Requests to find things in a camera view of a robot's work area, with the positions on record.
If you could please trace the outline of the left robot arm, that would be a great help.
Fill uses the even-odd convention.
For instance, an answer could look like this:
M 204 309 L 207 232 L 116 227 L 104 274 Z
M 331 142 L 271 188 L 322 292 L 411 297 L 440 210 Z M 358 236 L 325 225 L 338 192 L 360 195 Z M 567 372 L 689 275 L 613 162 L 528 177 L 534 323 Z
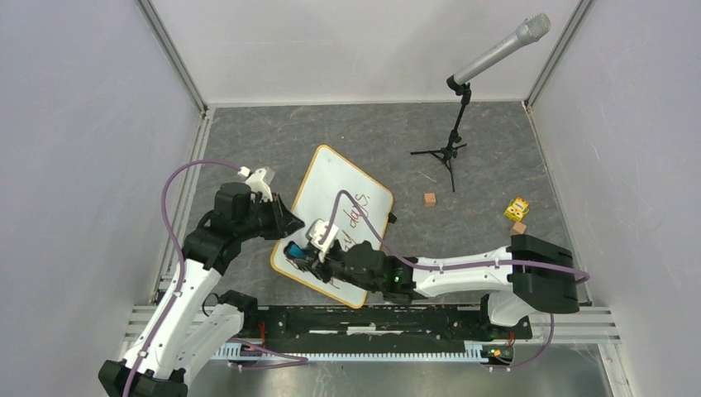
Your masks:
M 194 328 L 206 297 L 250 239 L 279 240 L 302 229 L 277 194 L 265 185 L 223 184 L 183 244 L 182 263 L 134 345 L 120 361 L 104 362 L 98 379 L 110 396 L 185 396 L 214 353 L 235 336 L 259 328 L 257 300 L 229 290 L 209 318 Z

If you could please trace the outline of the yellow framed whiteboard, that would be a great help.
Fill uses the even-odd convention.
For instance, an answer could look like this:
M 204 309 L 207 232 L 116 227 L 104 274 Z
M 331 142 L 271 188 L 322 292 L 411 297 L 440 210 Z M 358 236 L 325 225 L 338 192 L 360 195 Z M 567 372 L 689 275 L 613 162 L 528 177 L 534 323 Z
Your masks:
M 389 189 L 330 146 L 320 145 L 312 156 L 291 205 L 291 212 L 305 222 L 305 228 L 276 243 L 270 264 L 281 275 L 341 304 L 359 309 L 365 304 L 368 295 L 366 291 L 339 280 L 323 283 L 310 273 L 295 269 L 287 262 L 284 248 L 289 241 L 297 242 L 300 246 L 306 245 L 308 239 L 305 234 L 311 224 L 318 218 L 329 221 L 334 213 L 336 217 L 333 223 L 339 227 L 336 240 L 341 249 L 346 251 L 355 244 L 368 241 L 378 250 L 381 243 L 365 219 L 369 219 L 375 231 L 383 236 L 392 207 L 393 194 Z

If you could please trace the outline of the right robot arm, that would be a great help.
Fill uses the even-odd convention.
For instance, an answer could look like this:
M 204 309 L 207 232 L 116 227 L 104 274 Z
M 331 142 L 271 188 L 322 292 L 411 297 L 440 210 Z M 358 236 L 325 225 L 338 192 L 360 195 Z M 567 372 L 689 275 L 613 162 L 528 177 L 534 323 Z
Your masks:
M 482 292 L 477 324 L 487 337 L 501 336 L 531 313 L 578 312 L 577 288 L 586 278 L 575 269 L 570 250 L 527 234 L 482 254 L 442 259 L 388 256 L 368 242 L 348 250 L 335 242 L 327 252 L 290 242 L 284 256 L 324 284 L 345 282 L 393 304 Z

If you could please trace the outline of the blue whiteboard eraser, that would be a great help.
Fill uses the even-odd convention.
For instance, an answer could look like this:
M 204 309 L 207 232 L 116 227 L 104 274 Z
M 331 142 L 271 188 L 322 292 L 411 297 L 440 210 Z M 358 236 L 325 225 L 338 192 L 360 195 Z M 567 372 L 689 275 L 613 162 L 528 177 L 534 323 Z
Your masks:
M 288 247 L 287 255 L 294 259 L 302 259 L 307 256 L 307 253 L 304 251 L 303 248 L 293 243 Z

